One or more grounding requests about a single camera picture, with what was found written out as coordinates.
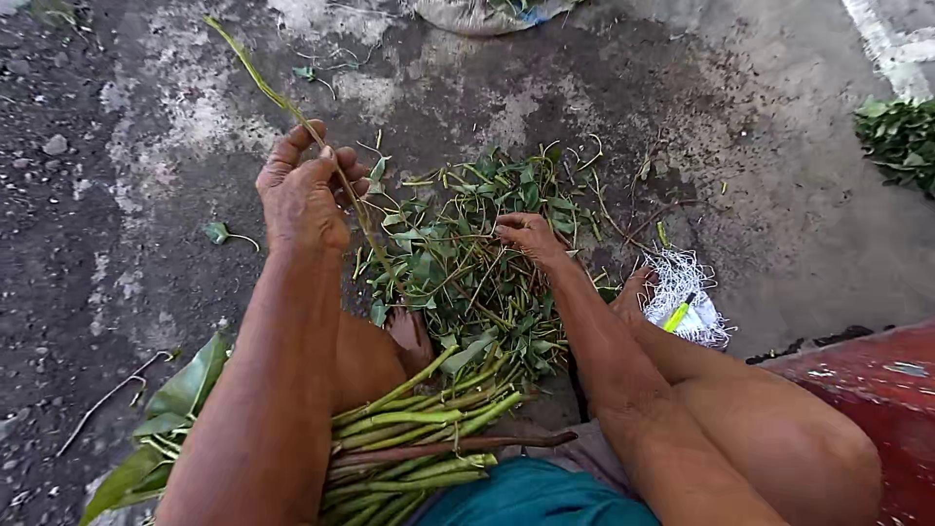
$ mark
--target white painted line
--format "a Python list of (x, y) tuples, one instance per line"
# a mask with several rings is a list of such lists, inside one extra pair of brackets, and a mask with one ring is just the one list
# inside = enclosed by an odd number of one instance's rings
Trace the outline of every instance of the white painted line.
[(931, 99), (932, 92), (928, 88), (928, 80), (919, 64), (916, 61), (903, 62), (899, 59), (899, 47), (906, 37), (897, 35), (889, 24), (881, 19), (880, 7), (876, 0), (841, 1), (847, 9), (847, 14), (854, 20), (857, 31), (864, 38), (864, 53), (892, 84), (896, 97), (904, 100)]
[(901, 63), (920, 63), (935, 59), (935, 40), (910, 42), (895, 48), (892, 58)]

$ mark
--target discarded leaf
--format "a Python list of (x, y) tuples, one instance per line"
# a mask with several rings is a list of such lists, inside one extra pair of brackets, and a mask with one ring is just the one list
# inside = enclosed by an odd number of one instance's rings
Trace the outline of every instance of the discarded leaf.
[(150, 446), (137, 449), (110, 472), (97, 488), (94, 497), (84, 508), (84, 515), (78, 525), (85, 526), (105, 511), (117, 507), (130, 489), (142, 482), (162, 461), (163, 456)]
[(232, 341), (229, 335), (215, 332), (192, 361), (156, 391), (146, 405), (146, 418), (165, 413), (197, 416), (227, 361)]

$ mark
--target pebble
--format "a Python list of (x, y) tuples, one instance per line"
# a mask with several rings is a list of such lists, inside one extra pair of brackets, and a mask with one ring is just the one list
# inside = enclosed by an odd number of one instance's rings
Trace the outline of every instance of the pebble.
[(69, 62), (69, 61), (68, 61), (68, 55), (65, 54), (64, 51), (59, 51), (58, 54), (56, 54), (56, 55), (52, 58), (52, 61), (55, 63), (55, 67), (65, 67), (65, 66), (68, 66), (68, 62)]
[(29, 75), (32, 72), (32, 69), (29, 67), (29, 63), (24, 60), (8, 61), (7, 69), (11, 73), (16, 73), (17, 75)]
[(68, 151), (68, 141), (62, 134), (58, 134), (55, 137), (49, 139), (49, 142), (42, 147), (42, 151), (49, 155), (58, 155)]
[(11, 31), (0, 31), (0, 49), (15, 50), (22, 45), (22, 37)]

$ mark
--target blue cloth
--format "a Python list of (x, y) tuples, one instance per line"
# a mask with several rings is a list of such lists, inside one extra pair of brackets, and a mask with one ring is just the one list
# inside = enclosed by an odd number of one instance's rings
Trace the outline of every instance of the blue cloth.
[(449, 489), (417, 526), (659, 526), (646, 505), (587, 473), (545, 460), (507, 460), (490, 478)]

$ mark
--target knee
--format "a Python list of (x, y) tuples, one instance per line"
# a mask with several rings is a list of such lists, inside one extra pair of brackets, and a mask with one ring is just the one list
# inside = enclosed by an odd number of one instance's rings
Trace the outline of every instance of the knee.
[(883, 476), (870, 437), (837, 411), (820, 420), (800, 421), (795, 427), (788, 438), (795, 443), (799, 456), (795, 465), (800, 471), (795, 488), (785, 489), (789, 498), (780, 499), (786, 507), (784, 518), (793, 526), (873, 524), (883, 495)]

